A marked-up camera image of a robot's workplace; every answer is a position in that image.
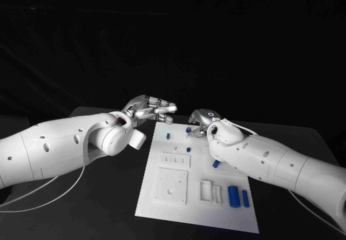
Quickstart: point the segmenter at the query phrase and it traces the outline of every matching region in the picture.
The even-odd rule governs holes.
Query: black backdrop
[[[344,13],[337,0],[3,1],[1,114],[33,125],[145,94],[179,115],[313,128],[340,161]]]

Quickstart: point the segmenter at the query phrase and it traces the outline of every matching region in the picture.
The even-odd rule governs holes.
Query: blue cylinder
[[[248,199],[248,192],[246,190],[242,190],[242,199],[243,199],[243,207],[249,208],[249,199]]]
[[[241,207],[241,199],[239,199],[236,186],[228,187],[228,199],[229,199],[229,206],[232,208],[239,208]]]
[[[216,168],[219,166],[220,161],[215,160],[212,166]]]

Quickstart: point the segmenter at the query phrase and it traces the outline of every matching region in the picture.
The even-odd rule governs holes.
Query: dark table
[[[114,109],[78,107],[70,117],[109,113]],[[170,115],[177,124],[187,116]],[[305,127],[235,121],[301,154],[334,165],[337,161],[316,130]],[[304,209],[284,188],[249,178],[259,234],[164,221],[135,216],[155,121],[137,128],[147,140],[140,150],[130,146],[115,156],[95,160],[83,170],[78,184],[53,203],[30,211],[0,213],[0,239],[344,239]],[[73,185],[82,169],[59,178],[34,194],[1,208],[23,210],[55,199]],[[20,197],[49,179],[14,186],[11,199]]]

